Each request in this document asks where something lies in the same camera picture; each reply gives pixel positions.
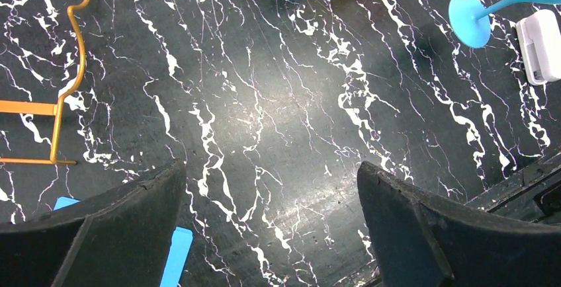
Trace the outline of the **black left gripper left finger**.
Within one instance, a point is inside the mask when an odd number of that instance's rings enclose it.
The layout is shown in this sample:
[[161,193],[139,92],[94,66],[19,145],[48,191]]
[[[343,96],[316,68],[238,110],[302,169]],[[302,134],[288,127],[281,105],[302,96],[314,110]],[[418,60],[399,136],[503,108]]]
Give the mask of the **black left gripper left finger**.
[[185,179],[176,160],[65,208],[1,224],[1,285],[159,286]]

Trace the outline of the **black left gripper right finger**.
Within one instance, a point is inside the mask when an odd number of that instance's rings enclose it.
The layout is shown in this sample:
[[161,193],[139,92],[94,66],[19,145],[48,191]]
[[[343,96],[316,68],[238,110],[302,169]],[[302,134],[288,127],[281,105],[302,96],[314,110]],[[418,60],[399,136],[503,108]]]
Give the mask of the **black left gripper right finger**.
[[559,286],[560,228],[497,216],[365,161],[357,188],[385,286]]

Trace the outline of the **teal wine glass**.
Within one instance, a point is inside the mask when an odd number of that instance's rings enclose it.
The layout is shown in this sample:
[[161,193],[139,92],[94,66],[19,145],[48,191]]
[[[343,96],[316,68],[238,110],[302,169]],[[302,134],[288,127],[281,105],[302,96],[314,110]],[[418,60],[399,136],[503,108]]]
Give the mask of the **teal wine glass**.
[[479,0],[451,0],[449,22],[458,39],[471,48],[485,46],[491,35],[489,15],[516,3],[557,5],[560,0],[501,0],[485,7]]

